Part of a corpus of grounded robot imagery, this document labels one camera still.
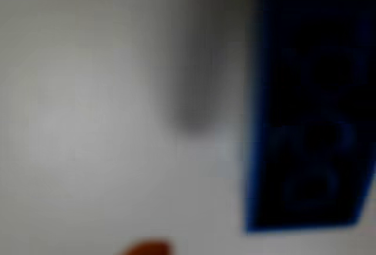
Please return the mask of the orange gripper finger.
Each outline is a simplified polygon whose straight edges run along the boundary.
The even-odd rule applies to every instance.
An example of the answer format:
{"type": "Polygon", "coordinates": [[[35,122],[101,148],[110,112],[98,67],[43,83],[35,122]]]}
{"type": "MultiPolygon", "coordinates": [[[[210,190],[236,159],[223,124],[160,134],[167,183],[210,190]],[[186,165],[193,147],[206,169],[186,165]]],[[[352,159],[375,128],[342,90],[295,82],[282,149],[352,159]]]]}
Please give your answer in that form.
{"type": "Polygon", "coordinates": [[[173,246],[165,239],[147,239],[133,243],[119,255],[172,255],[173,246]]]}

